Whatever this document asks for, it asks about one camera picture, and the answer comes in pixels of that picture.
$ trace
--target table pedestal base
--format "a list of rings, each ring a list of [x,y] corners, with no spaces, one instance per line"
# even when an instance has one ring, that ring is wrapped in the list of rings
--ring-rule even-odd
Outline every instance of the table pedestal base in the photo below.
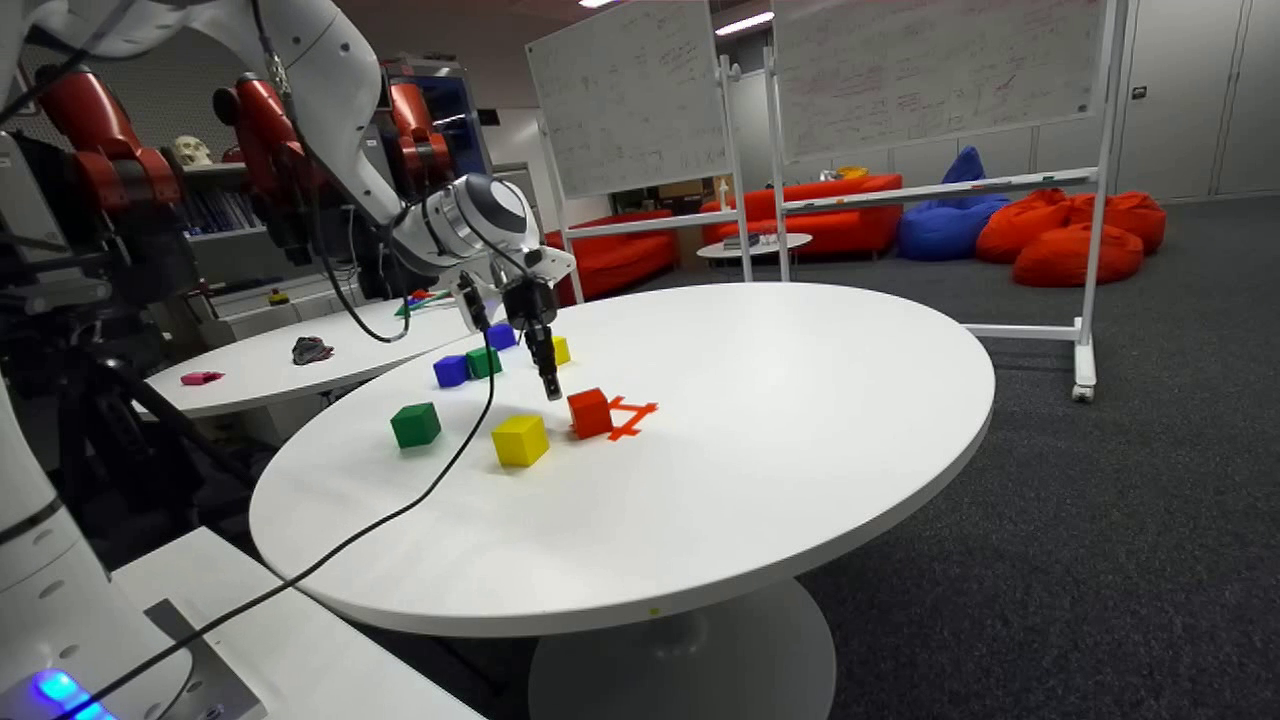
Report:
[[[824,720],[833,699],[833,628],[797,581],[645,628],[545,641],[529,675],[531,720]]]

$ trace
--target ceiling light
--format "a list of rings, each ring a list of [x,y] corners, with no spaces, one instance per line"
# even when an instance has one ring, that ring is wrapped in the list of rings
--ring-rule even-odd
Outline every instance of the ceiling light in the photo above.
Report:
[[[738,33],[748,33],[748,28],[761,28],[761,25],[774,25],[774,12],[719,25],[716,36],[738,36]]]

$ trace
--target blue light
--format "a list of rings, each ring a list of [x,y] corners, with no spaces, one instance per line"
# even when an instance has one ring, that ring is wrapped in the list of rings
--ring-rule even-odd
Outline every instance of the blue light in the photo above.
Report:
[[[84,688],[67,671],[39,671],[38,693],[60,709],[84,699]]]
[[[84,712],[77,712],[77,720],[111,720],[102,704],[89,704]]]

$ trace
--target whiteboard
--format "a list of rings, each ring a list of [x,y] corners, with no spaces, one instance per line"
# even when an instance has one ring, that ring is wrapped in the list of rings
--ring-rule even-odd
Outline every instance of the whiteboard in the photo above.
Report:
[[[1110,0],[774,0],[785,150],[1102,113]]]
[[[529,44],[564,197],[727,170],[710,0],[629,0]]]

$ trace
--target yellow block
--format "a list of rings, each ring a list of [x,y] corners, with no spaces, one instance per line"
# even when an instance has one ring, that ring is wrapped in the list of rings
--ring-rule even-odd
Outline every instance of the yellow block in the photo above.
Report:
[[[570,334],[554,334],[554,344],[557,344],[557,369],[574,363]]]
[[[509,414],[491,428],[491,448],[505,468],[529,468],[550,452],[545,414]]]

